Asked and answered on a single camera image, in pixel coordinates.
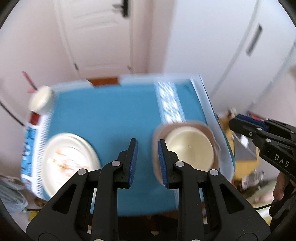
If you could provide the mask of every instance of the black cable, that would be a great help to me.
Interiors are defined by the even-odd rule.
[[[256,207],[255,210],[260,210],[260,209],[263,209],[263,208],[266,208],[266,207],[271,207],[273,205],[273,203],[270,203],[270,204],[267,204],[267,205],[264,205],[262,207]]]
[[[0,106],[13,118],[15,119],[21,126],[25,126],[14,114],[12,114],[9,109],[6,108],[6,106],[0,101]]]
[[[40,210],[41,210],[41,208],[40,208],[40,209],[30,209],[30,208],[26,208],[26,211],[31,211],[31,212],[34,212],[34,211],[38,212],[38,211],[40,211]]]

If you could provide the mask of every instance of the black gripper frame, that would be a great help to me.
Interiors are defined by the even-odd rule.
[[[218,170],[196,170],[168,151],[164,140],[159,145],[167,174],[166,188],[179,189],[177,240],[262,241],[270,234],[267,223]],[[199,188],[207,224],[203,223]]]
[[[88,172],[80,169],[76,172],[29,223],[27,235],[34,241],[118,240],[117,189],[130,188],[137,150],[137,140],[131,139],[128,150],[120,152],[117,161],[100,170]],[[89,234],[95,188],[92,231]]]
[[[290,179],[296,182],[296,127],[268,119],[257,121],[244,115],[237,115],[230,120],[232,131],[252,139],[260,150],[259,156],[285,174],[287,179],[284,197],[272,203],[269,214],[273,217],[294,195],[294,186]],[[283,212],[280,218],[272,218],[271,235],[267,240],[285,240],[284,235],[294,236],[296,240],[296,203],[289,212]]]

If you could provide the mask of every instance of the white plate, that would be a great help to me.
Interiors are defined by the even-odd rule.
[[[49,197],[53,197],[81,168],[88,171],[100,169],[98,157],[89,143],[70,133],[49,139],[41,167],[44,189]]]

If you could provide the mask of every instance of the white wall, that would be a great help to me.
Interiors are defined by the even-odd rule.
[[[22,121],[29,84],[37,87],[78,79],[64,50],[52,0],[20,0],[0,30],[0,99]],[[0,108],[0,170],[20,172],[23,129]]]
[[[266,118],[296,126],[296,78],[291,72],[263,97],[252,111]]]
[[[132,4],[132,73],[147,73],[151,40],[151,13],[153,12],[153,1],[132,0],[130,2]]]
[[[148,73],[162,73],[177,0],[153,0]]]

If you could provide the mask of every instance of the white cabinet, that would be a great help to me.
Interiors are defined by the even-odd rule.
[[[155,41],[150,50],[155,58],[150,59],[150,65],[158,64],[150,71],[199,73],[210,93],[248,32],[256,6],[257,0],[177,0],[171,22],[162,20],[163,10],[155,11],[152,27]],[[167,45],[159,47],[163,39],[168,39]]]
[[[295,26],[277,0],[260,0],[247,40],[222,83],[211,94],[215,111],[244,112],[260,97],[285,63]]]

